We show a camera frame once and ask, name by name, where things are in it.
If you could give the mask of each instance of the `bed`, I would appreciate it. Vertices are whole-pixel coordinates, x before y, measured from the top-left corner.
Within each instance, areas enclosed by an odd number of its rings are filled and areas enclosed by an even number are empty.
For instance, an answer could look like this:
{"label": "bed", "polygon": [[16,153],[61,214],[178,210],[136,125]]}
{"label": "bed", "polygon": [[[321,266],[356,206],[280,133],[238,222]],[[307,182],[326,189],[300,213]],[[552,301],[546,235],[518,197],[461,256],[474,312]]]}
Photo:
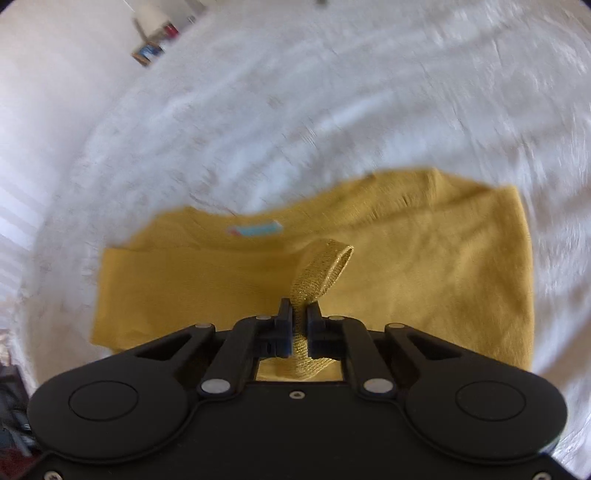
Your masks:
{"label": "bed", "polygon": [[532,369],[591,473],[591,11],[576,0],[228,0],[96,128],[41,231],[16,314],[32,385],[88,342],[102,249],[156,213],[254,213],[388,168],[515,184],[535,263]]}

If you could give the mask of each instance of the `wall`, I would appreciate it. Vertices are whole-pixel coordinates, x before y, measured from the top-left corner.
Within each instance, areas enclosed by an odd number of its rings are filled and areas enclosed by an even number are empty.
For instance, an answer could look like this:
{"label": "wall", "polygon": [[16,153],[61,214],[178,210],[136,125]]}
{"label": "wall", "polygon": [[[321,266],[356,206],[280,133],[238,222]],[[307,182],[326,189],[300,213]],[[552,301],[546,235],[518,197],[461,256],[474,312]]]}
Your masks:
{"label": "wall", "polygon": [[124,0],[15,0],[0,14],[0,328],[62,175],[143,68]]}

